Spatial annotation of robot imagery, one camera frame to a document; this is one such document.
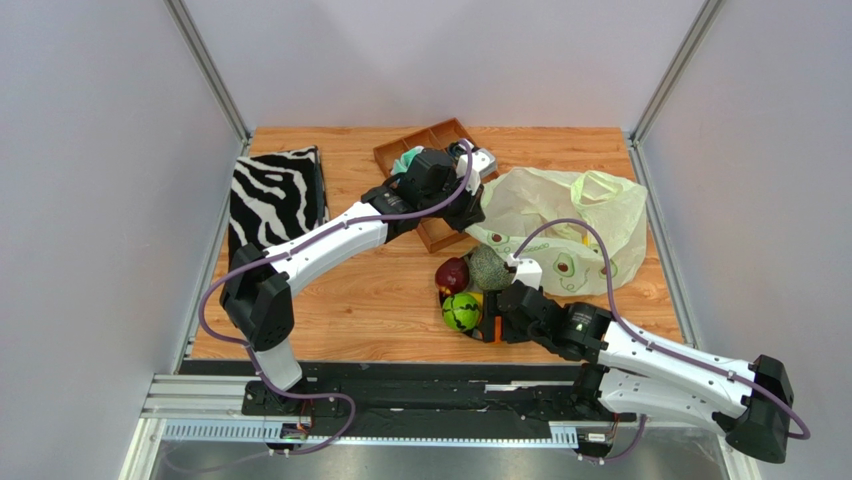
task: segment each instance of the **dark red fruit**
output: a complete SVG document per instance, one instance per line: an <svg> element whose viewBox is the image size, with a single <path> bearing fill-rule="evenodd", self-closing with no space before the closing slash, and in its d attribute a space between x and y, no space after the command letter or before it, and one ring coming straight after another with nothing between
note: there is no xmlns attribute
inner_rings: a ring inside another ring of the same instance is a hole
<svg viewBox="0 0 852 480"><path fill-rule="evenodd" d="M467 262L453 257L442 263L435 272L435 286L444 295L463 292L470 283L470 269Z"/></svg>

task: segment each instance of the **white wall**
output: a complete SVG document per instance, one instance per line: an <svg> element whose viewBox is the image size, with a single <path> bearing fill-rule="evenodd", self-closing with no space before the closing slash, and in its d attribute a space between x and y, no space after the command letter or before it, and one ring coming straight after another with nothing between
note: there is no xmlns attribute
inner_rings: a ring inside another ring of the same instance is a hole
<svg viewBox="0 0 852 480"><path fill-rule="evenodd" d="M113 479L236 137L161 1L4 2L0 477Z"/></svg>
<svg viewBox="0 0 852 480"><path fill-rule="evenodd" d="M702 0L187 0L251 127L633 128Z"/></svg>
<svg viewBox="0 0 852 480"><path fill-rule="evenodd" d="M852 3L728 2L645 146L704 348L783 360L813 430L766 479L849 478Z"/></svg>

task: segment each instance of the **zebra print bag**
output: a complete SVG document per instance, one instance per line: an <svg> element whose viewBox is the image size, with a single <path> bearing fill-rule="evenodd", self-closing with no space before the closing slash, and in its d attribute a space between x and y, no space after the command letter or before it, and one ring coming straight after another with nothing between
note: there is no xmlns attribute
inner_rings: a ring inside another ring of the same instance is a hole
<svg viewBox="0 0 852 480"><path fill-rule="evenodd" d="M265 249L329 220L316 146L240 157L231 180L228 263L246 244Z"/></svg>

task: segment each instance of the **wooden table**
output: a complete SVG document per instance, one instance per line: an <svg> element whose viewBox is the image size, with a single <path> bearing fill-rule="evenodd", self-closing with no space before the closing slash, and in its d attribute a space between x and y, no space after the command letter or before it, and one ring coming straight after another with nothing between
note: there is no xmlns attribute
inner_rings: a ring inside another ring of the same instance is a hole
<svg viewBox="0 0 852 480"><path fill-rule="evenodd" d="M260 128L253 155L318 145L332 218L379 185L384 177L373 147L416 128ZM634 179L622 133L614 128L469 128L477 144L497 157L499 170L531 166L552 170L601 170ZM361 253L306 287L294 300L296 328L290 335L297 358L322 361L428 361L559 363L533 344L487 345L447 328L436 301L433 276L447 258L477 242L467 239L435 254L415 232ZM226 273L227 253L215 275ZM616 291L625 318L663 337L682 341L652 235L636 278ZM217 331L240 332L218 304L206 307ZM606 306L605 296L557 298ZM218 342L199 329L193 358L246 358L245 351Z"/></svg>

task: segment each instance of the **wooden tray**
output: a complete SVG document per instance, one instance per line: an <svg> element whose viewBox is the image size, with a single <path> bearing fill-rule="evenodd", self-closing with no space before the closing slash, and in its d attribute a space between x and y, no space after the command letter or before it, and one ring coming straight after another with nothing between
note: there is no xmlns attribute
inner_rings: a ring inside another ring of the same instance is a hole
<svg viewBox="0 0 852 480"><path fill-rule="evenodd" d="M398 140L379 145L373 149L373 155L376 157L379 170L387 178L390 177L394 160L412 148L422 146L443 150L450 146L451 143L457 142L462 138L466 138L476 144L476 141L467 133L467 130L464 129L462 124L453 118L424 128L423 130L418 130ZM497 176L498 173L495 171L482 181L485 183L497 178ZM429 253L435 253L468 237L466 233L459 233L453 230L440 218L424 218L421 220L420 225L417 226L417 234L420 235L420 239L423 241L423 245L426 245L426 250Z"/></svg>

